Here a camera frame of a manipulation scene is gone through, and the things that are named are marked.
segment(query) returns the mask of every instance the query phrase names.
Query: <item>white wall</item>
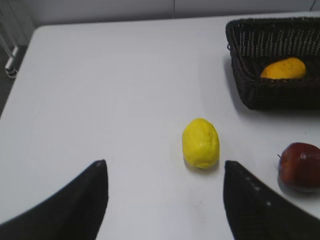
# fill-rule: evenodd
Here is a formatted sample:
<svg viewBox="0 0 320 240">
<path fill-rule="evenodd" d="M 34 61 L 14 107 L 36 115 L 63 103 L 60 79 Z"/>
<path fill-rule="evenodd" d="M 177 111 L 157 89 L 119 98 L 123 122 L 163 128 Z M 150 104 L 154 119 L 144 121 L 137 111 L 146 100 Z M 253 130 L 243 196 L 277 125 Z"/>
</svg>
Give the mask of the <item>white wall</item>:
<svg viewBox="0 0 320 240">
<path fill-rule="evenodd" d="M 302 12 L 309 11 L 313 2 L 314 0 L 175 0 L 175 17 Z"/>
<path fill-rule="evenodd" d="M 172 17 L 173 0 L 23 0 L 36 26 Z"/>
<path fill-rule="evenodd" d="M 36 26 L 309 11 L 314 0 L 10 0 L 23 1 Z"/>
<path fill-rule="evenodd" d="M 312 8 L 312 11 L 320 11 L 320 0 L 317 0 Z"/>
</svg>

